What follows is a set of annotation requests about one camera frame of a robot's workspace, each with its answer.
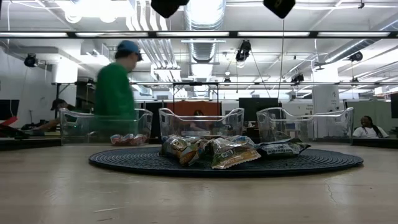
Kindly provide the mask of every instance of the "wooden tabletop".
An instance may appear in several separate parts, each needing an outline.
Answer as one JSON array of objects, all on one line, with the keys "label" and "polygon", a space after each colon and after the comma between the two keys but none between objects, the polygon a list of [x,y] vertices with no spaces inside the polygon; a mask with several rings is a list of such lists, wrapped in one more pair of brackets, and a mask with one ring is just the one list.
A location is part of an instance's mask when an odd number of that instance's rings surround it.
[{"label": "wooden tabletop", "polygon": [[328,174],[190,179],[99,169],[106,146],[0,152],[0,223],[398,223],[398,150],[313,146],[361,156]]}]

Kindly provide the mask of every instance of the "blue cap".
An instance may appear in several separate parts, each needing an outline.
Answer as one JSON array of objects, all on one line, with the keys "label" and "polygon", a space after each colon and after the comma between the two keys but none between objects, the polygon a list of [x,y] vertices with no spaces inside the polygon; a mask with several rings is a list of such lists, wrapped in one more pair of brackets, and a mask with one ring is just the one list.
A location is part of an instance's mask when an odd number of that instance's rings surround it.
[{"label": "blue cap", "polygon": [[142,55],[140,53],[140,48],[136,43],[130,40],[124,40],[118,45],[118,51],[127,51],[135,53],[138,55],[138,61],[142,61]]}]

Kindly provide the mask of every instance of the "clear plastic bin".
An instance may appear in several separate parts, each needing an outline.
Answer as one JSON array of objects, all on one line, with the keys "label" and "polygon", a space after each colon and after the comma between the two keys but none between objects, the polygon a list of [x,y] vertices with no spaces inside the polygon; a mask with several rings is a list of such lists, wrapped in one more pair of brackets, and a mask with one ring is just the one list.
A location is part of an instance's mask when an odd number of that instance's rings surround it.
[{"label": "clear plastic bin", "polygon": [[159,109],[162,138],[178,136],[235,136],[243,132],[244,109],[237,108],[225,116],[178,116],[167,108]]},{"label": "clear plastic bin", "polygon": [[299,138],[303,142],[353,138],[354,108],[344,111],[295,116],[283,108],[257,112],[261,142]]},{"label": "clear plastic bin", "polygon": [[153,113],[144,109],[135,111],[137,120],[60,109],[62,144],[111,144],[110,137],[115,134],[143,134],[148,139]]}]

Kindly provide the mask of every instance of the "woven placemat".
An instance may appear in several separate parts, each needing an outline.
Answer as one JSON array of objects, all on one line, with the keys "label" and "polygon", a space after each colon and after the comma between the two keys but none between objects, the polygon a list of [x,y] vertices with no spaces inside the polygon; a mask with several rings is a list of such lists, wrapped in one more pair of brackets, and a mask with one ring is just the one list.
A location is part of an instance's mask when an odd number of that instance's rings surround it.
[{"label": "woven placemat", "polygon": [[182,167],[178,160],[160,157],[160,147],[114,149],[93,154],[90,164],[102,168],[152,175],[189,177],[253,177],[300,175],[329,172],[360,166],[363,159],[340,152],[307,149],[288,159],[257,159],[225,170],[211,168],[211,158],[199,160],[190,167]]}]

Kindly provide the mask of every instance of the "desk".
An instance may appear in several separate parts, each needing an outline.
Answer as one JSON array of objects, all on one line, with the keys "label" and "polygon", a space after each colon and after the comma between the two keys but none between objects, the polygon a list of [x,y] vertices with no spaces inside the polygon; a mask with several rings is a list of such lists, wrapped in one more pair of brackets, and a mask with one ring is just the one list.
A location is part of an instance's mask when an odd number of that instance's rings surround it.
[{"label": "desk", "polygon": [[313,146],[364,159],[364,167],[263,179],[189,179],[99,169],[110,147],[0,152],[1,223],[397,223],[398,151]]}]

